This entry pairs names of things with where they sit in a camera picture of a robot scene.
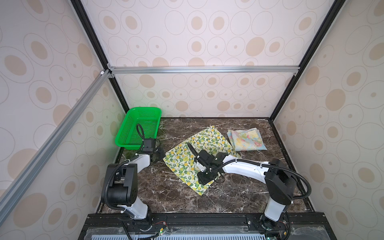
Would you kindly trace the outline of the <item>green yellow patterned skirt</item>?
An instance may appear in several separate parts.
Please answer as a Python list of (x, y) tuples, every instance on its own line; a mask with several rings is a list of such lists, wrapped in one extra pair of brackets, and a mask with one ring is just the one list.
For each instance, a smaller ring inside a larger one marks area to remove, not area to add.
[(214, 126), (203, 129), (166, 152), (164, 162), (170, 170), (183, 183), (202, 196), (213, 181), (208, 182), (206, 185), (199, 184), (198, 173), (201, 170), (198, 168), (198, 164), (195, 163), (195, 155), (188, 148), (187, 143), (190, 143), (197, 152), (205, 150), (213, 156), (218, 153), (225, 153), (234, 157), (240, 157), (240, 155), (235, 152), (230, 142)]

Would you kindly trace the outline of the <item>pastel floral skirt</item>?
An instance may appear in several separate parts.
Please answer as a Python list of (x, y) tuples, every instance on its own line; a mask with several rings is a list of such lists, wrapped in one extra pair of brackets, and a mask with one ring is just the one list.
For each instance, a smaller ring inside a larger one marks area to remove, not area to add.
[(267, 150), (260, 131), (257, 128), (249, 130), (228, 130), (227, 136), (236, 152)]

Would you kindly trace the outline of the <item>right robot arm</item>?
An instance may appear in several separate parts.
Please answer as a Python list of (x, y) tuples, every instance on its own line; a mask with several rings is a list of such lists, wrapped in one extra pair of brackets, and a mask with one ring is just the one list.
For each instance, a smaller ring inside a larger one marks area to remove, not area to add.
[(297, 178), (293, 171), (284, 168), (280, 160), (255, 162), (226, 153), (213, 156), (205, 150), (193, 150), (192, 153), (200, 170), (197, 176), (201, 185), (207, 185), (224, 173), (245, 176), (265, 184), (270, 196), (262, 218), (265, 223), (278, 222), (294, 199)]

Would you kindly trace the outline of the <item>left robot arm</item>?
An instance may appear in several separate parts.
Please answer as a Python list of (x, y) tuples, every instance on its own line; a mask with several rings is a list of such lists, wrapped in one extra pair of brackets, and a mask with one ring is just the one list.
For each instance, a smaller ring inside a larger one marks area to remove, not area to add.
[(108, 165), (101, 195), (101, 201), (109, 209), (133, 220), (144, 220), (151, 215), (148, 205), (138, 197), (138, 173), (165, 157), (159, 140), (143, 139), (142, 143), (132, 158)]

